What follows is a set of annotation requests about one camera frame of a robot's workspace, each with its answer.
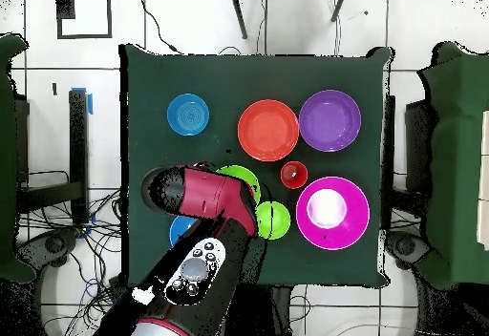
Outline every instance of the blue bowl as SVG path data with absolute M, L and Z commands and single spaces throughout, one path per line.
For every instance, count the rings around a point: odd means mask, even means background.
M 187 232 L 195 221 L 196 219 L 190 217 L 177 216 L 170 226 L 170 244 L 175 246 L 180 236 Z
M 175 97 L 166 112 L 168 124 L 181 136 L 196 136 L 209 121 L 209 109 L 205 102 L 194 94 Z

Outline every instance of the small red cup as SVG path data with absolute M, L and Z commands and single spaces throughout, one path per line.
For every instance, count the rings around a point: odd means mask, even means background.
M 291 160 L 282 167 L 280 180 L 288 189 L 298 189 L 308 181 L 308 168 L 297 160 Z

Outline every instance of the tiled floor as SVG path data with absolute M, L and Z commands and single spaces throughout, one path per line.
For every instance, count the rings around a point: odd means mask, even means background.
M 218 53 L 234 46 L 243 54 L 264 52 L 264 30 L 257 45 L 264 17 L 262 0 L 243 0 L 242 10 L 248 39 L 241 38 L 231 0 L 146 0 L 147 9 L 160 24 L 163 39 L 183 53 Z M 104 0 L 75 0 L 77 18 L 63 20 L 63 30 L 92 32 L 104 29 Z M 406 104 L 424 97 L 416 70 L 430 64 L 436 43 L 456 40 L 475 52 L 489 50 L 489 0 L 345 0 L 340 12 L 339 53 L 362 56 L 373 47 L 395 49 L 391 94 L 396 96 L 394 170 L 406 171 Z M 335 25 L 330 22 L 332 0 L 268 0 L 267 51 L 332 55 Z M 67 93 L 85 87 L 93 94 L 94 113 L 89 115 L 90 196 L 101 199 L 120 185 L 119 152 L 119 57 L 117 44 L 138 44 L 152 53 L 172 53 L 158 37 L 153 20 L 145 15 L 139 0 L 112 0 L 113 38 L 57 39 L 54 0 L 0 0 L 0 33 L 18 32 L 29 48 L 12 61 L 11 77 L 16 89 L 31 102 L 30 167 L 32 171 L 68 170 Z M 57 95 L 53 95 L 53 83 Z M 62 181 L 62 175 L 37 176 L 46 184 Z M 401 175 L 394 185 L 405 187 Z M 48 209 L 56 215 L 58 210 Z M 116 221 L 110 206 L 101 220 Z M 38 233 L 23 229 L 19 240 Z M 108 245 L 120 247 L 119 239 Z M 74 251 L 85 278 L 95 276 L 93 254 L 79 241 Z M 108 277 L 120 270 L 120 254 L 105 252 Z M 308 286 L 311 304 L 306 318 L 291 324 L 294 336 L 412 336 L 417 298 L 414 277 L 396 268 L 385 255 L 390 278 L 382 289 Z M 74 258 L 58 268 L 49 268 L 42 291 L 43 321 L 71 317 L 78 311 L 85 291 Z M 293 295 L 304 295 L 299 285 Z M 87 303 L 90 296 L 83 297 Z M 291 318 L 304 315 L 304 301 L 291 301 Z M 62 336 L 71 319 L 50 321 L 51 336 Z M 79 336 L 90 336 L 90 331 Z

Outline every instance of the red plate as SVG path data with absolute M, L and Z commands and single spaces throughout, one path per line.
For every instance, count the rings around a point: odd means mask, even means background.
M 299 139 L 297 116 L 277 100 L 250 105 L 238 122 L 238 140 L 252 158 L 273 161 L 286 157 Z

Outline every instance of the chair leg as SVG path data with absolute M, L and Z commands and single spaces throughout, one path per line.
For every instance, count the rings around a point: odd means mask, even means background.
M 233 0 L 234 10 L 236 11 L 236 15 L 238 16 L 238 23 L 240 23 L 241 34 L 243 39 L 246 40 L 248 38 L 248 34 L 246 33 L 245 21 L 243 20 L 243 14 L 240 8 L 240 0 Z
M 344 0 L 338 0 L 338 3 L 336 4 L 336 8 L 334 8 L 334 12 L 332 13 L 331 23 L 334 23 L 338 18 L 338 14 L 340 12 L 341 5 L 343 5 L 343 1 Z

